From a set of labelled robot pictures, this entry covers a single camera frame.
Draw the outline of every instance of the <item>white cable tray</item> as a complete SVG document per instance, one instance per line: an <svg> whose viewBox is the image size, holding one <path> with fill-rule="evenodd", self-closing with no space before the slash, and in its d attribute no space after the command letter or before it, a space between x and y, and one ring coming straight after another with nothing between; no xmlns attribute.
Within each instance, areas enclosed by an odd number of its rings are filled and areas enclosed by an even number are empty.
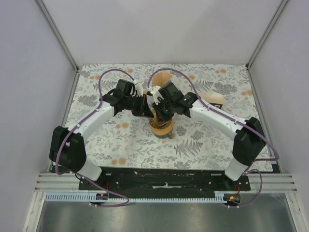
<svg viewBox="0 0 309 232"><path fill-rule="evenodd" d="M47 202L106 202L97 200L95 192L47 192ZM130 202L135 203L226 203L223 200L224 194L215 193L215 198L131 198ZM124 198L110 198L107 202L126 202Z"/></svg>

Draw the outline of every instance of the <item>enclosure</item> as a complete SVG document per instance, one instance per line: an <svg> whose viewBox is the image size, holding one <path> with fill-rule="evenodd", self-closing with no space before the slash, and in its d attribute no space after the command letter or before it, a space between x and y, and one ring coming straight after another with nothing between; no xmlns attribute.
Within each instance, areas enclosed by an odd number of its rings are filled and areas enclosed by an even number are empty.
<svg viewBox="0 0 309 232"><path fill-rule="evenodd" d="M305 0L4 2L1 231L307 231L308 7ZM194 200L136 200L109 209L52 201L57 192L76 199L83 193L74 174L53 171L54 128L96 106L104 71L124 70L146 88L161 68L188 76L169 71L181 91L193 91L190 80L198 92L224 95L223 111L260 120L280 159L253 164L263 177L259 199L240 209ZM102 91L118 79L127 77L108 74ZM172 137L156 138L148 121L123 111L98 127L85 148L97 166L136 170L216 171L232 159L230 138L197 120L175 116ZM266 147L259 158L275 156ZM244 202L260 186L258 174L248 178Z"/></svg>

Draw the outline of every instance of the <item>wire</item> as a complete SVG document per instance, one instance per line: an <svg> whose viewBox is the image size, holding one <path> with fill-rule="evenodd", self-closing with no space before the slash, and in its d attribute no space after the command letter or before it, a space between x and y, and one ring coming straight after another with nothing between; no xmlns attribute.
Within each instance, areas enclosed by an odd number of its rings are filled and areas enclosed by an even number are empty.
<svg viewBox="0 0 309 232"><path fill-rule="evenodd" d="M75 127L73 127L72 130L69 131L69 133L67 134L67 136L63 139L61 145L60 145L60 148L58 150L58 153L57 153L57 157L56 157L56 164L55 164L55 171L58 175L62 175L64 173L66 173L67 171L65 172L59 172L59 160L60 160L60 155L61 155L61 152L62 152L62 149L64 147L64 145L66 144L68 138L71 136L71 134L80 126L82 125L88 118L90 118L93 114L95 114L97 112L97 109L101 108L101 106L103 105L103 95L102 95L102 88L101 88L101 80L102 80L102 77L109 73L109 72L112 72L112 71L119 71L119 72L122 72L126 75L128 75L133 81L134 81L134 78L128 74L126 71L123 71L121 69L109 69L107 71L105 71L104 73L102 73L102 75L100 76L100 79L98 80L98 92L100 94L100 103L99 105L91 112L89 113L87 116L85 116ZM106 191L110 194L113 194L113 195L116 195L116 196L119 196L119 197L122 197L122 198L125 198L127 199L126 202L124 203L120 203L120 204L113 204L113 205L100 205L99 207L116 207L116 206L122 206L122 205L125 205L125 204L128 204L129 203L129 198L126 197L126 196L123 196L121 194L118 194L118 193L115 193L115 192L112 192L112 191L109 191L109 190L106 190L104 189L103 187L99 186L98 184L96 184L93 180L85 177L86 180L88 180L91 184L93 184L94 186L96 186L97 188L103 190L103 191Z"/></svg>
<svg viewBox="0 0 309 232"><path fill-rule="evenodd" d="M241 203L241 193L239 193L239 204Z"/></svg>
<svg viewBox="0 0 309 232"><path fill-rule="evenodd" d="M234 123L237 123L237 124L241 125L242 127L246 128L246 129L248 129L248 130L250 130L251 132L253 132L254 134L256 134L258 137L260 137L260 138L273 150L274 155L275 155L275 158L270 158L270 159L255 159L254 162L256 162L256 161L278 161L278 159L279 159L279 154L278 154L276 148L274 147L274 145L273 145L267 138L265 138L265 137L264 137L263 135L261 135L259 132L257 132L257 131L254 130L253 128L247 126L246 124L237 121L236 119L234 119L234 118L232 118L232 117L226 115L225 113L216 110L214 107L211 107L211 105L209 105L208 103L205 103L205 102L202 100L201 96L198 94L198 92L197 92L197 90L196 90L194 84L192 83L192 81L191 81L184 73L182 73L181 71L178 71L178 70L176 70L176 69L171 69L171 68L162 68L162 69L159 69L159 70L155 71L155 72L150 76L150 78L149 78L149 80L148 80L148 84L147 84L148 87L150 86L150 82L151 82L153 76L154 76L155 74L157 74L158 72L161 72L161 71L172 71L172 72L176 72L176 73L182 75L182 76L183 76L184 78L186 78L187 81L190 83L190 85L191 85L191 87L192 87L194 93L196 94L197 98L198 98L199 101L202 103L202 105L206 107L206 109L211 110L211 111L213 111L213 112L215 112L215 113L217 113L217 114L219 114L219 115L221 115L221 116L223 116L223 117L229 119L230 121L232 121L232 122L234 122ZM261 194L262 185L263 185L262 174L261 174L261 172L260 172L259 170L257 170L257 169L251 169L250 171L247 172L247 170L248 170L249 168L250 168L250 166L245 170L245 172L246 172L245 174L249 174L249 173L254 172L254 171L256 171L256 172L259 173L260 179L261 179L260 189L259 189L257 195L256 195L251 201L249 201L248 203L245 203L245 204L243 204L243 205L240 205L240 206L230 206L230 207L232 207L232 208L240 208L240 207L244 207L244 206L250 205L250 204L252 204L253 202L255 202L256 199L257 199L257 198L259 197L259 195Z"/></svg>
<svg viewBox="0 0 309 232"><path fill-rule="evenodd" d="M111 89L110 91L108 91L108 92L107 92L107 94L114 93L114 90L115 90L114 88L113 88L113 89Z"/></svg>
<svg viewBox="0 0 309 232"><path fill-rule="evenodd" d="M81 179L77 176L77 174L75 174L75 177L76 177L79 181L81 181Z"/></svg>
<svg viewBox="0 0 309 232"><path fill-rule="evenodd" d="M233 203L235 203L235 204L237 204L237 205L240 205L240 203L241 203L241 196L239 195L239 202L236 202L236 201L234 201L234 200L231 200L231 202L233 202Z"/></svg>
<svg viewBox="0 0 309 232"><path fill-rule="evenodd" d="M234 196L239 196L239 193L240 193L240 187L239 185L237 186L237 193L234 195Z"/></svg>
<svg viewBox="0 0 309 232"><path fill-rule="evenodd" d="M250 130L251 132L253 132L254 134L256 134L258 137L260 137L260 138L273 150L274 155L275 155L275 158L269 158L269 159L255 159L254 161L278 161L278 159L279 159L279 154L278 154L276 148L274 147L274 145L271 144L271 142L270 142L267 138L265 138L265 137L264 137L263 135L261 135L259 132L257 132L257 131L254 130L253 128L247 126L246 124L237 121L236 119L234 119L234 118L232 118L232 117L226 115L225 113L216 110L215 107L211 107L211 105L209 105L208 103L205 103L205 102L202 100L201 96L198 94L198 92L197 92L197 90L196 90L194 84L192 83L192 81L191 81L184 73L182 73L181 71L178 71L178 70L176 70L176 69L171 69L171 68L162 68L162 69L159 69L159 70L155 71L155 72L150 76L150 78L149 78L149 80L148 80L148 84L147 84L148 87L150 86L150 82L151 82L153 76L154 76L156 73L161 72L161 71L173 71L173 72L176 72L176 73L182 75L182 76L183 76L184 78L186 78L187 81L190 83L190 85L191 85L193 91L195 92L197 98L198 98L199 101L202 103L202 105L206 107L206 109L211 110L211 111L213 111L213 112L215 112L215 113L217 113L217 114L219 114L219 115L221 115L221 116L223 116L223 117L225 117L225 118L231 120L232 122L237 123L237 124L241 125L242 127L246 128L246 129L248 129L248 130Z"/></svg>
<svg viewBox="0 0 309 232"><path fill-rule="evenodd" d="M257 198L260 196L261 191L262 191L262 186L263 186L262 174L261 174L261 172L259 170L254 168L254 169L251 169L250 171L248 171L247 173L245 173L245 175L247 175L247 174L249 174L251 172L258 172L259 175L260 175L261 184L260 184L260 188L259 188L259 191L257 192L256 196L251 201L249 201L249 202L247 202L245 204L238 205L238 206L230 206L229 208L242 208L242 207L248 206L248 205L252 204L253 202L255 202L257 200Z"/></svg>
<svg viewBox="0 0 309 232"><path fill-rule="evenodd" d="M133 85L132 95L134 94L134 92L135 92L135 85Z"/></svg>

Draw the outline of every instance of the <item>leaf pattern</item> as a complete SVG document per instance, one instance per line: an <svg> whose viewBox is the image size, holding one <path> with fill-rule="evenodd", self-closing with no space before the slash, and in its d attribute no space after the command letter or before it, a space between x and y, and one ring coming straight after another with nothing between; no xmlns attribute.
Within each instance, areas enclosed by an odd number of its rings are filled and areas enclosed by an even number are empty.
<svg viewBox="0 0 309 232"><path fill-rule="evenodd" d="M179 153L179 156L182 156L182 153L189 157L188 153L190 155L195 156L198 151L200 151L200 148L203 146L203 143L196 142L196 141L187 141L183 140L183 142L180 145L176 145L174 149L176 150L176 154Z"/></svg>
<svg viewBox="0 0 309 232"><path fill-rule="evenodd" d="M215 91L225 96L223 110L243 117L258 117L244 65L210 64L85 64L71 104L66 126L75 124L99 101L98 80L108 69L129 72L143 87L149 76L161 68L175 68L194 83L198 91ZM172 82L183 94L192 87L178 73ZM120 72L109 72L101 80L105 94L119 79L130 80ZM99 166L176 169L225 169L232 159L233 142L217 129L186 116L173 118L173 138L157 138L150 130L148 119L122 111L100 126L85 141L88 159ZM259 158L268 158L265 148ZM272 171L269 162L257 162L253 168Z"/></svg>

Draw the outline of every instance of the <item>aluminum frame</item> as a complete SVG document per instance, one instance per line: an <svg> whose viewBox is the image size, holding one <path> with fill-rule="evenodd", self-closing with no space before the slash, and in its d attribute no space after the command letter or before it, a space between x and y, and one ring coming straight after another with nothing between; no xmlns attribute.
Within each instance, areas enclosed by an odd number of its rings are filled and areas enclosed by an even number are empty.
<svg viewBox="0 0 309 232"><path fill-rule="evenodd" d="M61 123L61 125L65 125L67 116L69 114L70 105L71 105L71 102L72 102L72 99L75 93L75 89L77 86L77 81L79 78L79 74L77 73L79 68L74 58L72 57L68 47L66 46L66 43L63 40L43 0L35 0L35 2L38 5L39 9L41 10L43 16L45 17L48 23L48 26L52 30L60 46L62 47L66 56L68 57L72 67L76 70L72 88L70 90L70 96L68 99L67 107L66 107L64 117ZM250 67L254 63L255 58L259 54L259 51L263 47L266 39L268 38L272 30L274 29L274 26L276 25L280 15L282 14L285 7L287 6L288 2L289 0L281 0L278 8L276 9L276 12L274 13L271 21L269 22L265 32L263 33L259 43L257 44L252 56L250 57L246 65L248 68L248 77L249 77L249 81L253 89L253 96L256 102L257 111L260 116L261 124L262 124L266 137L270 141L271 141L271 135L267 128L267 121L263 114L263 109L262 109L262 106L260 104L260 101L258 99L256 90L254 87L254 82L250 74ZM263 176L262 194L285 193L297 231L298 232L308 231L308 227L306 227L307 225L299 209L299 205L297 202L297 190L296 190L292 176L290 174L262 174L262 176ZM245 193L256 192L257 189L259 188L259 175L250 174L249 180L251 183L252 190L247 191ZM82 191L78 190L78 183L79 183L79 180L75 178L74 174L64 174L62 176L57 176L56 174L51 174L51 173L40 174L23 231L24 232L36 231L47 191L65 191L68 193L70 192L79 193Z"/></svg>
<svg viewBox="0 0 309 232"><path fill-rule="evenodd" d="M249 174L249 182L251 185L250 191L243 191L243 194L256 193L260 187L260 177L259 174ZM290 174L262 174L263 187L261 194L276 194L285 193L288 206L290 208L295 227L298 232L307 232L306 223L303 219L302 213L299 209L297 202L297 189ZM41 173L39 175L34 196L32 198L31 206L27 216L27 220L24 226L24 232L34 232L37 229L38 222L40 219L43 203L46 194L49 192L65 192L67 195L75 195L85 193L104 193L104 191L88 191L88 190L78 190L79 180L75 177L75 174L63 174L57 175L53 173ZM234 191L216 191L215 193L235 193ZM205 202L198 199L189 199L189 201L194 202ZM143 199L142 202L152 203L152 199Z"/></svg>

